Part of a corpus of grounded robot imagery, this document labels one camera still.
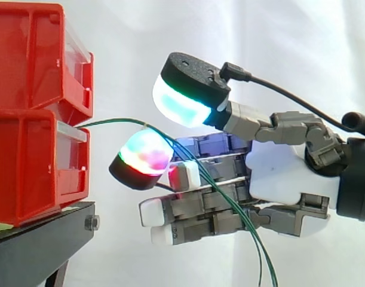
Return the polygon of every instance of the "white fingertip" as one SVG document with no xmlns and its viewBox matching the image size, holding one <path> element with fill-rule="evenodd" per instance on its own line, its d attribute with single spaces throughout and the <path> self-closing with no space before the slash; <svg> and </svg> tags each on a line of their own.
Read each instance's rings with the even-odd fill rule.
<svg viewBox="0 0 365 287">
<path fill-rule="evenodd" d="M 152 243 L 155 245 L 173 245 L 171 225 L 167 224 L 151 228 Z"/>
<path fill-rule="evenodd" d="M 161 199 L 149 199 L 140 204 L 141 223 L 144 227 L 156 227 L 165 224 Z"/>
</svg>

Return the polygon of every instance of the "green light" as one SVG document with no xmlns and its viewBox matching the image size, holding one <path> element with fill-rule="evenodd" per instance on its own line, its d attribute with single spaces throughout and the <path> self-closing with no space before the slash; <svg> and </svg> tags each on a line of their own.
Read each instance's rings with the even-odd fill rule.
<svg viewBox="0 0 365 287">
<path fill-rule="evenodd" d="M 158 176 L 165 172 L 173 156 L 173 149 L 152 129 L 135 133 L 121 148 L 119 156 L 139 172 Z"/>
<path fill-rule="evenodd" d="M 168 86 L 158 76 L 153 87 L 153 101 L 167 118 L 185 127 L 196 127 L 210 115 L 211 109 Z"/>
</svg>

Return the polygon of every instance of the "white fabric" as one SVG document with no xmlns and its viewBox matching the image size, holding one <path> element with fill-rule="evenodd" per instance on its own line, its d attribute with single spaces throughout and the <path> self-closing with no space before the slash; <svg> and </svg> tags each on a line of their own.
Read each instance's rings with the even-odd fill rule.
<svg viewBox="0 0 365 287">
<path fill-rule="evenodd" d="M 95 120 L 133 117 L 172 136 L 199 135 L 168 121 L 152 85 L 172 51 L 217 66 L 237 63 L 340 119 L 365 113 L 365 1 L 62 0 L 68 20 L 95 55 Z M 231 83 L 231 99 L 270 114 L 301 110 L 254 84 Z M 91 200 L 102 224 L 71 259 L 66 286 L 240 287 L 257 285 L 257 257 L 246 232 L 172 248 L 151 244 L 137 192 L 108 172 L 139 127 L 91 128 Z M 365 223 L 333 214 L 303 239 L 260 230 L 281 286 L 365 286 Z M 270 286 L 265 269 L 263 286 Z"/>
</svg>

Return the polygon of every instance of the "red storage bin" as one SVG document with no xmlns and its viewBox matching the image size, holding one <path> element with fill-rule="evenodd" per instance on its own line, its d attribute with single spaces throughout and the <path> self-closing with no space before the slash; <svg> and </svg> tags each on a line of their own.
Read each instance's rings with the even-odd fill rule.
<svg viewBox="0 0 365 287">
<path fill-rule="evenodd" d="M 88 177 L 88 130 L 51 111 L 0 111 L 0 223 L 19 226 L 85 198 Z"/>
<path fill-rule="evenodd" d="M 62 6 L 0 2 L 0 109 L 49 109 L 74 126 L 93 114 L 93 56 Z"/>
</svg>

